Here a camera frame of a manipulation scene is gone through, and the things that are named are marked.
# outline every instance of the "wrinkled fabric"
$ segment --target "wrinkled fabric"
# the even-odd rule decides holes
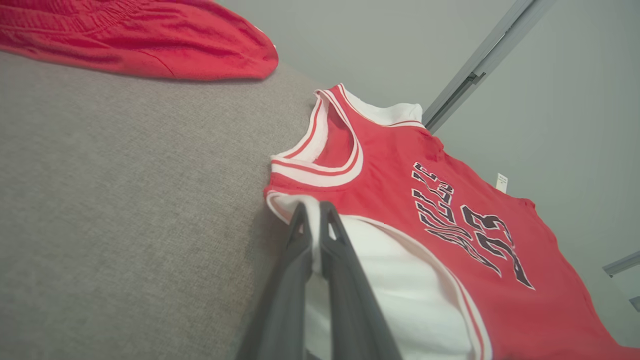
[[[146,78],[264,79],[270,39],[209,0],[6,0],[0,50]]]

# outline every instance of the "gray wall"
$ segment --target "gray wall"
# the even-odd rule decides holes
[[[426,109],[515,0],[220,0],[325,87]]]
[[[636,347],[640,313],[602,266],[640,250],[639,39],[640,1],[558,0],[436,133],[537,204],[609,332]]]

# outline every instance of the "clothing tag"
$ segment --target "clothing tag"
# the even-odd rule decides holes
[[[498,173],[498,182],[495,183],[495,188],[502,191],[503,193],[507,193],[507,177]]]

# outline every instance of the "sleeveless jersey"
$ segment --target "sleeveless jersey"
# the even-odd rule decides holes
[[[604,328],[533,202],[444,152],[419,105],[377,108],[342,84],[315,94],[304,138],[272,156],[267,204],[285,222],[307,204],[316,241],[317,202],[335,205],[405,359],[640,359]],[[324,334],[318,308],[307,318]]]

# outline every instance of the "gray fabric surface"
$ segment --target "gray fabric surface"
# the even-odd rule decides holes
[[[0,359],[233,357],[284,240],[268,156],[315,88],[0,53]]]

